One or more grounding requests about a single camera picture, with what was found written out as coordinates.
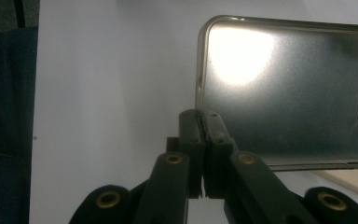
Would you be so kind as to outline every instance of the white surface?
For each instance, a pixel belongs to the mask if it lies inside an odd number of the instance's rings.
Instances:
[[[358,1],[41,1],[31,223],[67,223],[92,190],[150,176],[194,107],[200,27],[221,14],[358,24]],[[198,201],[188,223],[227,222]]]
[[[353,189],[358,192],[358,170],[317,171],[315,174],[331,179],[347,189]]]

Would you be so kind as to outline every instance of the black plastic part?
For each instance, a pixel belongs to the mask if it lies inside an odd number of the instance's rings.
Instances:
[[[304,204],[321,223],[358,223],[358,203],[334,189],[325,187],[309,189]]]
[[[231,184],[254,223],[318,223],[267,165],[249,152],[233,152]]]
[[[230,189],[227,192],[225,214],[229,224],[253,223],[235,189]]]
[[[179,151],[179,138],[178,137],[167,137],[167,152]]]
[[[135,217],[136,210],[138,209],[139,202],[141,201],[142,194],[144,193],[147,181],[144,181],[142,184],[138,185],[130,191],[131,201],[127,208],[125,218],[123,223],[132,223],[132,219]]]
[[[184,224],[187,220],[189,158],[160,155],[133,219],[133,224]]]
[[[192,199],[202,196],[201,178],[205,143],[201,130],[197,110],[187,110],[179,115],[179,151],[190,158],[189,198]]]
[[[22,0],[13,0],[14,8],[16,10],[17,26],[19,28],[25,27],[25,15],[24,15],[24,5]]]
[[[97,201],[106,192],[116,192],[119,196],[117,204],[101,208]],[[127,208],[130,204],[130,193],[119,186],[104,186],[94,190],[77,208],[70,224],[121,224],[125,223]]]
[[[203,174],[205,193],[212,199],[224,199],[228,183],[227,162],[235,145],[217,113],[202,111],[202,126],[207,142]]]

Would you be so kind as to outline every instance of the brass rivet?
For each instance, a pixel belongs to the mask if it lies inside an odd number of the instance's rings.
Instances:
[[[165,161],[169,164],[179,164],[182,162],[182,157],[176,154],[168,155]]]
[[[97,198],[97,205],[100,208],[114,207],[120,202],[120,194],[115,190],[108,190],[103,192]]]
[[[318,199],[324,206],[336,211],[344,211],[348,208],[344,201],[333,194],[321,192],[318,194]]]
[[[255,158],[251,155],[240,154],[238,160],[244,164],[253,164],[255,163]]]

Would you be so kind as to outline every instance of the black clamp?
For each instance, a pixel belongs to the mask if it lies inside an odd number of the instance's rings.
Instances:
[[[225,200],[231,224],[358,223],[356,202],[328,188],[295,195],[255,154],[238,150],[220,115],[198,110],[180,114],[179,137],[167,139],[148,180],[131,191],[94,190],[70,223],[184,224],[202,178],[207,197]]]

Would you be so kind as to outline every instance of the gray metallic surface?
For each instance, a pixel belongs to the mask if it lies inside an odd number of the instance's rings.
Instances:
[[[196,108],[272,169],[358,168],[358,26],[210,20]]]

